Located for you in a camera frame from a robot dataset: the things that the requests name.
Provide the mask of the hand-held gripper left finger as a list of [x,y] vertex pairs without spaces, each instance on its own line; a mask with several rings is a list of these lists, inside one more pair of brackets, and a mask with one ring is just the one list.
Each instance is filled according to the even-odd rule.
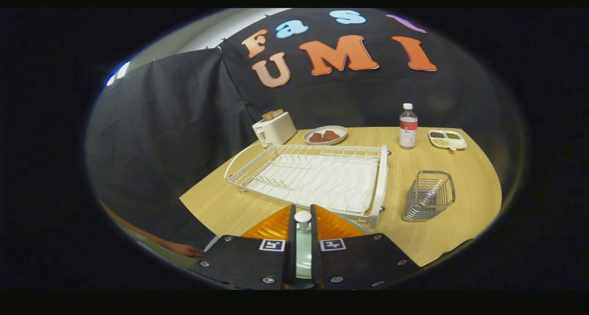
[[296,206],[291,204],[241,237],[223,235],[189,270],[244,290],[282,290],[296,277]]

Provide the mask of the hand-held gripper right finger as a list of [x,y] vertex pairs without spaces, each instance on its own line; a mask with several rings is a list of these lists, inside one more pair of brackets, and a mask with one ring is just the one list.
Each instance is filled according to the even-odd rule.
[[312,280],[320,289],[368,290],[392,287],[421,267],[385,234],[363,233],[317,204],[312,215]]

